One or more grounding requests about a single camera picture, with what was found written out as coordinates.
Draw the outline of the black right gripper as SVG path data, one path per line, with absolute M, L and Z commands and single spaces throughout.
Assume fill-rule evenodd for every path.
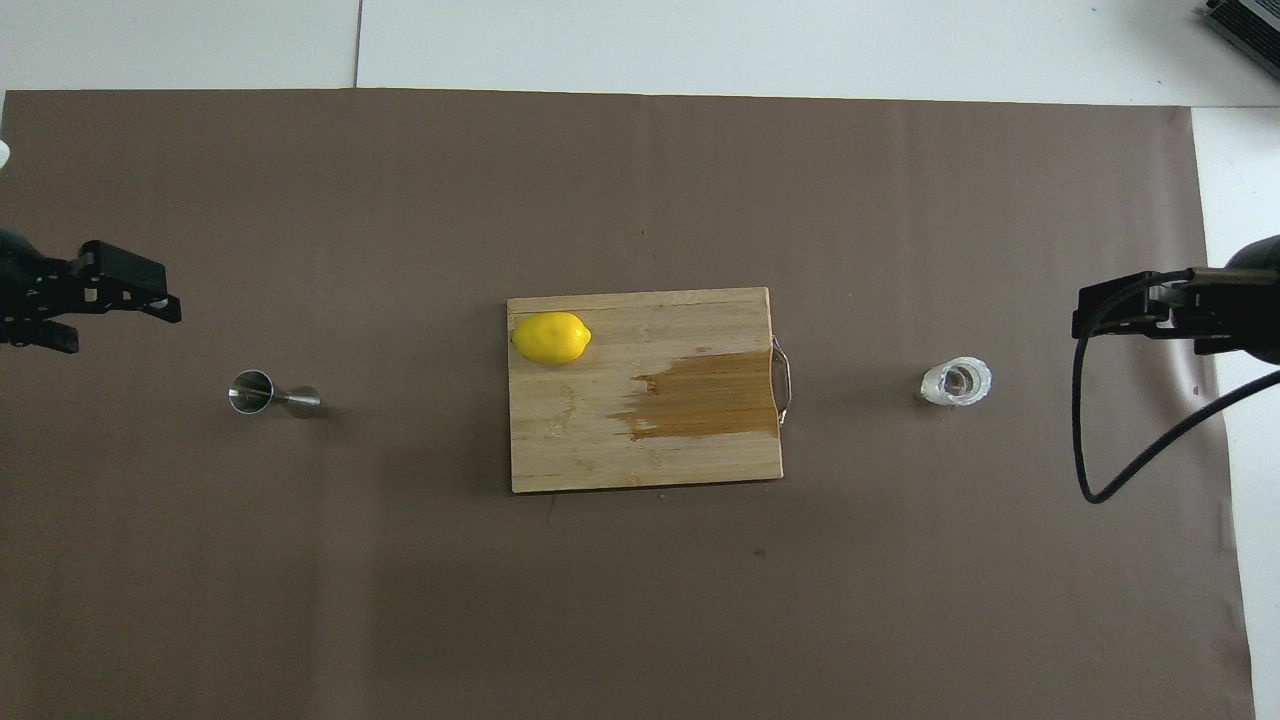
M 1201 356 L 1242 351 L 1276 365 L 1277 268 L 1279 237 L 1272 236 L 1240 249 L 1221 268 L 1138 272 L 1087 286 L 1078 291 L 1071 337 L 1189 337 Z M 1175 307 L 1181 292 L 1184 304 Z

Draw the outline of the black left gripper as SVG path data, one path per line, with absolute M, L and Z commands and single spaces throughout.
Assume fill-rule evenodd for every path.
M 1 231 L 3 345 L 78 354 L 78 331 L 46 319 L 87 314 L 86 288 L 93 290 L 91 304 L 104 311 L 131 310 L 168 323 L 183 318 L 159 261 L 99 240 L 61 260 L 41 254 L 17 231 Z

